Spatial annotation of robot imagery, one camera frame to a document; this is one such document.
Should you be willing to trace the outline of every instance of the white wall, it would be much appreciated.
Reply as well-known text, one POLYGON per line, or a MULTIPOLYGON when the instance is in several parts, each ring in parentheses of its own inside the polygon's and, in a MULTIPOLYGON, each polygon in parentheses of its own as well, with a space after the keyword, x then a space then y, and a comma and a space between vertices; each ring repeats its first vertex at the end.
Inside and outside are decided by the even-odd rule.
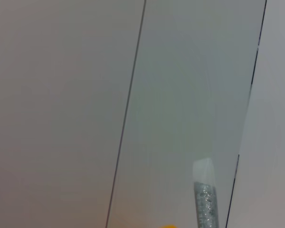
POLYGON ((264 5, 147 1, 109 228, 197 228, 203 157, 226 225, 264 5))
POLYGON ((285 0, 267 1, 228 227, 285 227, 285 0))
POLYGON ((143 0, 0 0, 0 228, 104 228, 143 0))

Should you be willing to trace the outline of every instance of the transparent glass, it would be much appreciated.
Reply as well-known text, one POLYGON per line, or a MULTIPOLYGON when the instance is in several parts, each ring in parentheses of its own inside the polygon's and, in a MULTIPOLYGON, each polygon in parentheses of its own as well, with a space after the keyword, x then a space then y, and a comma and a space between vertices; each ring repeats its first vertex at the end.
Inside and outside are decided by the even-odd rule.
POLYGON ((264 3, 146 3, 109 228, 225 227, 264 3))

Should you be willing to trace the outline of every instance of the dark line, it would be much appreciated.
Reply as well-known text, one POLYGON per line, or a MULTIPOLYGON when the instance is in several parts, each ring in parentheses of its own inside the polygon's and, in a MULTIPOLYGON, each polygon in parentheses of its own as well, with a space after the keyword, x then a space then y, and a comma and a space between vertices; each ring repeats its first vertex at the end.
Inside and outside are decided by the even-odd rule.
POLYGON ((260 31, 260 36, 258 38, 258 44, 257 44, 257 50, 256 50, 256 59, 255 59, 255 66, 253 67, 253 73, 252 73, 252 79, 251 79, 251 84, 253 84, 253 79, 255 77, 255 70, 256 70, 256 65, 257 65, 257 55, 258 55, 258 48, 260 46, 260 41, 261 41, 261 35, 262 35, 262 29, 263 29, 263 23, 264 23, 264 17, 265 17, 265 11, 266 11, 266 5, 267 5, 267 0, 265 0, 265 6, 264 6, 264 12, 263 12, 263 19, 262 19, 262 25, 261 25, 261 31, 260 31))
POLYGON ((228 225, 228 219, 229 219, 229 214, 230 214, 231 202, 232 202, 232 197, 233 197, 233 190, 234 190, 234 185, 236 183, 236 177, 237 177, 237 172, 238 172, 238 160, 239 160, 239 155, 237 156, 237 167, 236 167, 236 173, 234 175, 234 180, 233 180, 232 193, 231 193, 231 199, 230 199, 229 210, 228 210, 228 215, 227 215, 226 228, 227 228, 227 225, 228 225))
POLYGON ((140 24, 139 33, 138 33, 138 40, 137 40, 137 44, 136 44, 136 51, 135 51, 135 57, 134 57, 134 62, 133 62, 128 99, 127 99, 127 104, 125 107, 125 113, 124 113, 124 118, 123 118, 123 128, 122 128, 122 134, 121 134, 120 142, 119 142, 117 162, 116 162, 116 168, 115 168, 115 174, 114 174, 114 179, 113 179, 113 186, 112 186, 112 191, 111 191, 111 198, 110 198, 110 204, 109 204, 108 216, 106 218, 105 228, 108 228, 108 225, 109 225, 109 218, 110 218, 110 212, 111 212, 112 201, 113 201, 113 193, 114 193, 114 189, 115 189, 115 182, 116 182, 116 176, 117 176, 117 170, 118 170, 118 164, 119 164, 119 158, 120 158, 120 151, 121 151, 121 147, 122 147, 122 143, 123 143, 124 127, 125 127, 125 121, 127 118, 128 107, 129 107, 129 102, 130 102, 131 88, 132 88, 133 76, 134 76, 134 72, 135 72, 135 65, 136 65, 136 60, 137 60, 138 48, 139 48, 139 43, 140 43, 141 34, 142 34, 143 18, 144 18, 144 12, 146 9, 146 3, 147 3, 147 0, 144 0, 143 9, 142 9, 143 10, 142 11, 142 19, 141 19, 141 24, 140 24))

